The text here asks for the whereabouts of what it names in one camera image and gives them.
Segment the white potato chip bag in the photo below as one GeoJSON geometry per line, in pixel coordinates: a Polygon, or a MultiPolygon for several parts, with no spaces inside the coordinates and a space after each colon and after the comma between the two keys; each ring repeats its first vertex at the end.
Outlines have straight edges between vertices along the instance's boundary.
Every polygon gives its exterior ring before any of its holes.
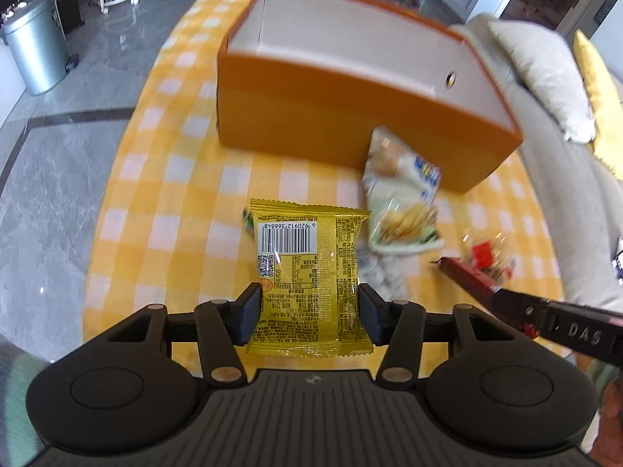
{"type": "Polygon", "coordinates": [[[362,187],[368,248],[381,255],[414,255],[442,248],[435,197],[442,173],[384,126],[372,132],[362,187]]]}

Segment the yellow barcode snack packet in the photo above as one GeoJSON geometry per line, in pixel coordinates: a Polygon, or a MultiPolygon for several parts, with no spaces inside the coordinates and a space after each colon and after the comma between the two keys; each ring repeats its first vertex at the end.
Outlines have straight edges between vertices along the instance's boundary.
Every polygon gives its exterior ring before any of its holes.
{"type": "Polygon", "coordinates": [[[258,198],[249,208],[262,307],[248,351],[290,357],[372,353],[358,302],[357,244],[368,211],[258,198]]]}

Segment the clear red pastry packet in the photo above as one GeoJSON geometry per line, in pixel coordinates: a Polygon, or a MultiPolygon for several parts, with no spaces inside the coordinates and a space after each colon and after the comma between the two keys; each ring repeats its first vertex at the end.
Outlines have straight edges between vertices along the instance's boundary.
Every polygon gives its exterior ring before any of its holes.
{"type": "Polygon", "coordinates": [[[506,284],[512,278],[515,255],[502,232],[466,232],[463,236],[464,260],[476,270],[488,275],[497,284],[506,284]]]}

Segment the yellow checkered tablecloth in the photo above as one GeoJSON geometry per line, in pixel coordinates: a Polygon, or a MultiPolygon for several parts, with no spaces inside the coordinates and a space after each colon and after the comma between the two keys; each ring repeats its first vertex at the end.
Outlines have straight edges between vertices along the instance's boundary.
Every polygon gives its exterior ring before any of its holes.
{"type": "MultiPolygon", "coordinates": [[[[195,0],[160,49],[121,140],[94,236],[84,339],[149,304],[192,312],[236,298],[257,277],[243,229],[250,198],[362,207],[361,174],[300,159],[228,150],[216,131],[216,54],[251,0],[195,0]]],[[[441,255],[460,238],[502,232],[514,253],[510,289],[564,296],[540,203],[519,151],[465,196],[439,192],[441,255]]],[[[450,312],[469,295],[429,261],[401,258],[409,299],[450,312]]]]}

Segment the beige sofa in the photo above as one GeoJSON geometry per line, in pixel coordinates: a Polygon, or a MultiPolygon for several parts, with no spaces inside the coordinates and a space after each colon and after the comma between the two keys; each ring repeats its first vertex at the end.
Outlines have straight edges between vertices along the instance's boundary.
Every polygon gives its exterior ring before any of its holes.
{"type": "Polygon", "coordinates": [[[612,258],[622,237],[622,183],[586,147],[564,139],[494,39],[488,26],[494,20],[480,14],[453,30],[475,48],[524,133],[519,154],[545,216],[564,297],[577,305],[620,312],[622,286],[612,258]]]}

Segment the yellow cushion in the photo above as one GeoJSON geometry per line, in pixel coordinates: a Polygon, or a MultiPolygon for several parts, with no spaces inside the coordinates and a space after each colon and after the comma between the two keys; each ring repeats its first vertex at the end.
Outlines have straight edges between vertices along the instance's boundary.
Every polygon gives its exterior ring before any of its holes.
{"type": "Polygon", "coordinates": [[[590,150],[621,181],[623,118],[617,86],[596,46],[580,30],[574,33],[572,50],[595,119],[596,136],[590,140],[590,150]]]}

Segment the grey white cushion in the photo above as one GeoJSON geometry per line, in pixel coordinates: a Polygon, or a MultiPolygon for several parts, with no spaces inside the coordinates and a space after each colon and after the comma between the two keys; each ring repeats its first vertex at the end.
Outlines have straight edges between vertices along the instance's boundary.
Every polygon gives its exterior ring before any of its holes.
{"type": "Polygon", "coordinates": [[[562,36],[528,21],[488,23],[493,37],[510,57],[524,85],[554,117],[564,138],[588,144],[596,122],[579,68],[562,36]]]}

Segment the orange cardboard storage box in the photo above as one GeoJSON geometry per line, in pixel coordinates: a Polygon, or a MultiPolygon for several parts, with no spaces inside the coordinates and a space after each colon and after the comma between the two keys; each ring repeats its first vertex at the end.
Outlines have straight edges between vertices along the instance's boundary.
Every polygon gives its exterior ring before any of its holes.
{"type": "Polygon", "coordinates": [[[387,128],[465,193],[523,142],[469,41],[381,0],[251,0],[218,50],[224,146],[363,167],[387,128]]]}

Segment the silver pedal trash bin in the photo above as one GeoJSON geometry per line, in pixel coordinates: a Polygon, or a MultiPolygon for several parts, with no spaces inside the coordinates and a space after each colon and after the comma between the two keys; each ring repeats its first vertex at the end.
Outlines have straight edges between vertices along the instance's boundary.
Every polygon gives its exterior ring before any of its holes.
{"type": "Polygon", "coordinates": [[[67,76],[70,55],[56,0],[21,0],[2,17],[9,46],[28,93],[39,96],[67,76]]]}

